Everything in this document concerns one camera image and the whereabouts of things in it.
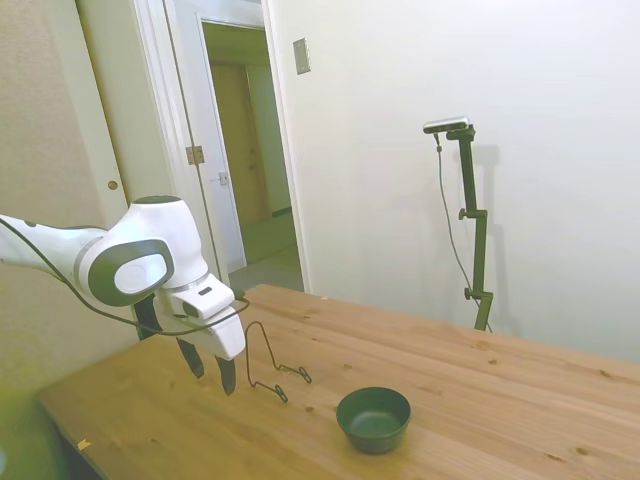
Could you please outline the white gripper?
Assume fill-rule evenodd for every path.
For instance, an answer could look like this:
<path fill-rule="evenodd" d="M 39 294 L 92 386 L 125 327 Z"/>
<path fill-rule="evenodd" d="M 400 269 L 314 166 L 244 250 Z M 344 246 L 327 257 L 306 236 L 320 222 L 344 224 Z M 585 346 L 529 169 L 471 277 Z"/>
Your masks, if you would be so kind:
<path fill-rule="evenodd" d="M 178 346 L 197 379 L 204 376 L 205 369 L 196 346 L 216 355 L 221 385 L 227 396 L 236 389 L 234 358 L 246 345 L 234 300 L 233 294 L 160 294 L 154 299 L 162 331 L 179 332 Z"/>

